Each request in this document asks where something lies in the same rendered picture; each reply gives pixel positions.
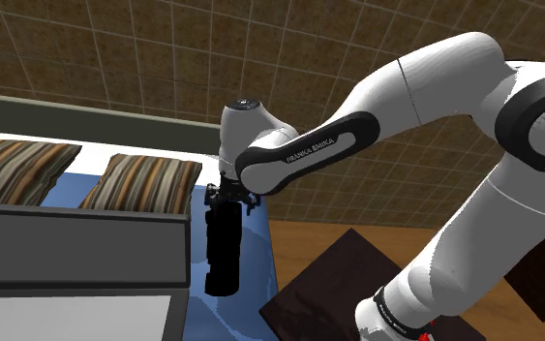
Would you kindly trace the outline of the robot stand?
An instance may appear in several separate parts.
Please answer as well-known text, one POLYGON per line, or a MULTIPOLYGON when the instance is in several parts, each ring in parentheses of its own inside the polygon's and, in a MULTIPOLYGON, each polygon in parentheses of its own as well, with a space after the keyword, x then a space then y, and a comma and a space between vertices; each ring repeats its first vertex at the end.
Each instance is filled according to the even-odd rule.
POLYGON ((354 310, 401 268, 347 230, 259 313, 280 341, 359 341, 354 310))

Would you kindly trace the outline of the black oblong object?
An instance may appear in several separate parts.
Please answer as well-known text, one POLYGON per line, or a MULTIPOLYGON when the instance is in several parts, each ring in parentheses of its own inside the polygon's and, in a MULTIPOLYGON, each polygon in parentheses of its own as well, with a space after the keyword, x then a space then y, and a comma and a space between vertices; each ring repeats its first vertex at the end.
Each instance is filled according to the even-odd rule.
POLYGON ((210 265, 204 291, 212 296, 234 295, 240 283, 242 205, 226 201, 205 213, 206 258, 210 265))

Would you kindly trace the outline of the large grey box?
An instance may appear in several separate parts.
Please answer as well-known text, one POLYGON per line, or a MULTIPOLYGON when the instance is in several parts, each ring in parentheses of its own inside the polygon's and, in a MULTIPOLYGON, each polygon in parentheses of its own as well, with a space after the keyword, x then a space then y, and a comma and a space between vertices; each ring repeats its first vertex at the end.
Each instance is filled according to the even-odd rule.
POLYGON ((190 223, 0 204, 0 341, 182 341, 190 223))

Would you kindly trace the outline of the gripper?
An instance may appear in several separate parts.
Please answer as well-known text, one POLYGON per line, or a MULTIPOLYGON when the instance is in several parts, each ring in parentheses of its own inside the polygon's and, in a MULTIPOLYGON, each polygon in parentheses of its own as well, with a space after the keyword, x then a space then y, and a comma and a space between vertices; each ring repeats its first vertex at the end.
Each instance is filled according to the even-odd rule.
POLYGON ((246 215, 261 205, 261 196, 249 192, 239 180, 221 176, 220 186, 209 183, 205 188, 204 204, 216 208, 219 198, 223 201, 243 202, 247 205, 246 215))

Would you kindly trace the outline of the striped brown pillow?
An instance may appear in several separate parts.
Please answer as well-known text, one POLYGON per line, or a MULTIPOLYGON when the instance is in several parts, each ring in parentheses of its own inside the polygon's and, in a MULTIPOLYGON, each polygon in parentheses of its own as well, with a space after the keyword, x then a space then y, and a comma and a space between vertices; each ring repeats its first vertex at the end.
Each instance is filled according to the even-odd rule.
POLYGON ((201 170, 195 161, 115 154, 79 207, 188 215, 201 170))
POLYGON ((0 204, 39 206, 81 147, 0 139, 0 204))

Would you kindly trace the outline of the bed with blue blanket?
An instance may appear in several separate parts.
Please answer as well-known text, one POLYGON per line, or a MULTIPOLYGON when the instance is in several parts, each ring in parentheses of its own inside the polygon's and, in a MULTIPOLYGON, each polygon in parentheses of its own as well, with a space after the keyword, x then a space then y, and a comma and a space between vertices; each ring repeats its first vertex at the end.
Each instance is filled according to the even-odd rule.
POLYGON ((0 96, 0 140, 79 145, 75 160, 39 207, 78 208, 115 154, 195 161, 202 164, 192 191, 191 281, 182 341, 278 341, 259 310, 278 291, 268 216, 264 207, 246 215, 242 205, 239 290, 229 296, 204 291, 206 258, 205 186, 220 186, 216 157, 220 130, 183 122, 97 108, 0 96))

